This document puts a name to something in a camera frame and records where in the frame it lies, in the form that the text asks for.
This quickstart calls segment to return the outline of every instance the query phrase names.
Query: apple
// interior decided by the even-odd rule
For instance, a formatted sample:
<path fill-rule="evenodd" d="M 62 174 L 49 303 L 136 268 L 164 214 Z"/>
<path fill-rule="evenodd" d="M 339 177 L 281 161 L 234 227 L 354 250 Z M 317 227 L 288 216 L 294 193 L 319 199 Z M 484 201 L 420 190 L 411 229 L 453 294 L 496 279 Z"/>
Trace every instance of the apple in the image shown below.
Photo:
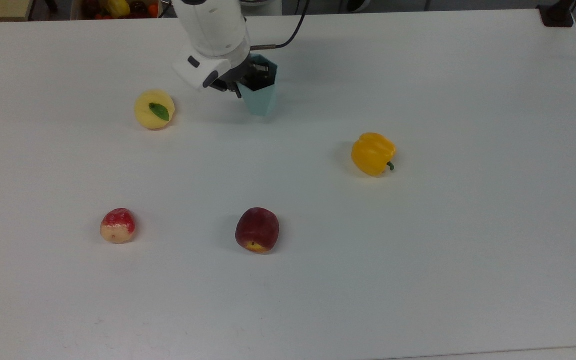
<path fill-rule="evenodd" d="M 128 209 L 114 209 L 101 221 L 101 236 L 114 244 L 129 242 L 135 234 L 135 219 Z"/>
<path fill-rule="evenodd" d="M 272 250 L 279 238 L 279 220 L 271 211 L 262 207 L 247 210 L 235 231 L 237 244 L 253 253 L 263 254 Z"/>

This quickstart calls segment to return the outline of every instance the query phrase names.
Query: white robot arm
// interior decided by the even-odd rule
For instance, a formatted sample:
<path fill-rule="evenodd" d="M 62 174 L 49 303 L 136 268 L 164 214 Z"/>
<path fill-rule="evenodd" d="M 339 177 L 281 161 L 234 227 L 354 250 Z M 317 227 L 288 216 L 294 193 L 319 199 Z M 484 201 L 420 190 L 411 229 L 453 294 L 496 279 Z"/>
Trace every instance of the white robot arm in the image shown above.
<path fill-rule="evenodd" d="M 237 82 L 256 76 L 250 61 L 250 37 L 238 0 L 172 0 L 189 36 L 173 64 L 197 90 L 212 87 L 236 92 Z"/>

